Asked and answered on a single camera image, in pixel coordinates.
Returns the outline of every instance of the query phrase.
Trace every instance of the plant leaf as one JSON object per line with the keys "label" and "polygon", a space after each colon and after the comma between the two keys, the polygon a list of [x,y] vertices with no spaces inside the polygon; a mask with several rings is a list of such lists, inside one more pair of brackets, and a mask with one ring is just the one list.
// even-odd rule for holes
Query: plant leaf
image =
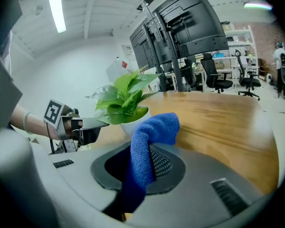
{"label": "plant leaf", "polygon": [[112,104],[110,106],[108,106],[107,111],[109,114],[113,114],[113,113],[124,113],[122,106],[121,105],[117,105],[117,104]]}
{"label": "plant leaf", "polygon": [[98,88],[94,94],[92,94],[91,98],[111,101],[117,98],[118,90],[112,85],[105,85],[103,87]]}
{"label": "plant leaf", "polygon": [[141,99],[139,100],[139,102],[142,102],[144,101],[145,99],[151,97],[152,95],[156,94],[157,92],[154,92],[154,93],[149,93],[149,94],[144,94]]}
{"label": "plant leaf", "polygon": [[126,90],[128,88],[128,85],[131,81],[132,75],[130,74],[125,74],[117,78],[114,82],[114,86],[118,89],[119,95],[125,96]]}
{"label": "plant leaf", "polygon": [[129,93],[144,89],[149,83],[155,80],[161,74],[144,74],[138,77],[129,85]]}
{"label": "plant leaf", "polygon": [[131,94],[131,96],[123,103],[122,108],[126,111],[136,108],[142,95],[142,90],[138,90],[135,93]]}
{"label": "plant leaf", "polygon": [[131,80],[130,80],[130,82],[129,82],[129,84],[128,84],[128,88],[127,88],[127,89],[129,89],[129,86],[132,84],[132,82],[138,77],[139,73],[140,73],[141,71],[143,71],[146,67],[147,67],[147,66],[144,66],[144,67],[141,68],[140,70],[137,70],[137,71],[135,71],[134,73],[131,74],[132,78],[131,78]]}
{"label": "plant leaf", "polygon": [[124,103],[124,101],[122,99],[115,99],[112,101],[103,101],[103,100],[98,100],[95,111],[99,110],[99,109],[105,109],[111,105],[119,105],[122,106]]}
{"label": "plant leaf", "polygon": [[107,124],[118,125],[127,121],[126,114],[110,114],[98,117],[98,120]]}

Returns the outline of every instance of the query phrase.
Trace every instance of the vent grille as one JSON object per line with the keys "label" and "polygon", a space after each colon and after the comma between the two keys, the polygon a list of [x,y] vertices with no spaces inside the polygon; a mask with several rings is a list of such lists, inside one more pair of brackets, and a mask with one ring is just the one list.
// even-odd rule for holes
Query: vent grille
{"label": "vent grille", "polygon": [[246,202],[225,179],[213,181],[211,185],[232,216],[237,215],[248,207]]}
{"label": "vent grille", "polygon": [[61,162],[56,162],[56,163],[53,163],[54,166],[56,168],[60,168],[60,167],[64,167],[64,166],[67,166],[67,165],[70,165],[70,164],[73,164],[74,162],[72,160],[66,160],[66,161],[61,161]]}

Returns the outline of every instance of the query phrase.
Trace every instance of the fluorescent light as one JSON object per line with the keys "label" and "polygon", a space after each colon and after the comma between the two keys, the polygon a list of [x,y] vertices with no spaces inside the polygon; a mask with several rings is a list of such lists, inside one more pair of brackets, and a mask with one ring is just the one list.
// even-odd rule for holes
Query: fluorescent light
{"label": "fluorescent light", "polygon": [[261,4],[261,3],[246,2],[244,4],[244,8],[259,8],[259,9],[271,10],[272,6],[267,5],[267,4]]}
{"label": "fluorescent light", "polygon": [[61,0],[49,0],[49,5],[52,10],[53,19],[58,33],[66,31],[66,24],[63,17]]}

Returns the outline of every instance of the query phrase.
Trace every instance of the white flower pot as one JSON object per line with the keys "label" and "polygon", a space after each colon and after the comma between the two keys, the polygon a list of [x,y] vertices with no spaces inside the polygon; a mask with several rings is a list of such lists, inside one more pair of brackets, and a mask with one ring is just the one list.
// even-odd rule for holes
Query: white flower pot
{"label": "white flower pot", "polygon": [[132,135],[133,135],[133,133],[134,133],[136,127],[137,127],[139,124],[141,124],[142,122],[144,122],[145,120],[147,120],[148,118],[151,117],[149,107],[147,107],[146,105],[139,105],[139,106],[138,106],[138,108],[141,108],[141,107],[143,107],[143,108],[148,108],[147,113],[146,113],[142,118],[140,118],[140,119],[138,119],[138,120],[136,120],[136,121],[134,121],[134,122],[131,122],[131,123],[125,123],[125,124],[122,123],[122,124],[120,124],[120,126],[121,126],[122,129],[123,129],[123,131],[125,132],[125,134],[126,134],[129,138],[132,137]]}

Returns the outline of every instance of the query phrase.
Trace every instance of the floor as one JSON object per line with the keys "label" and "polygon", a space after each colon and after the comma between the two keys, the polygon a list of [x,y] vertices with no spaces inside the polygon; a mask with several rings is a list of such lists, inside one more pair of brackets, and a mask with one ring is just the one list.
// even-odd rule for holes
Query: floor
{"label": "floor", "polygon": [[[261,81],[262,87],[256,88],[253,93],[260,96],[259,104],[268,115],[279,155],[279,185],[285,177],[285,100],[277,98],[277,91],[273,86]],[[226,90],[224,94],[237,95],[238,91],[245,91],[244,87],[236,87]],[[212,89],[207,88],[206,92],[211,92]]]}

